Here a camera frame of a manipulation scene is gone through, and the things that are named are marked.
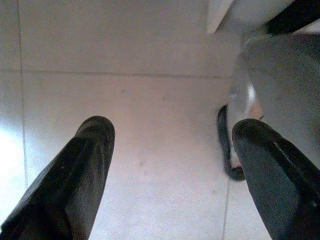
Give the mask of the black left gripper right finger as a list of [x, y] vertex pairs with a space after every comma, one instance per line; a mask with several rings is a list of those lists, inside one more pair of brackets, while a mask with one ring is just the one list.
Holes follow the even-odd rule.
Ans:
[[258, 213], [273, 240], [320, 238], [320, 171], [266, 123], [248, 118], [232, 141]]

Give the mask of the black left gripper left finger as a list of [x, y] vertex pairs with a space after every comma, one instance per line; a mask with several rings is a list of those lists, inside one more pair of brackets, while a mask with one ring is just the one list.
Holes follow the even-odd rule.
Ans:
[[87, 240], [112, 161], [115, 128], [86, 119], [1, 225], [3, 240]]

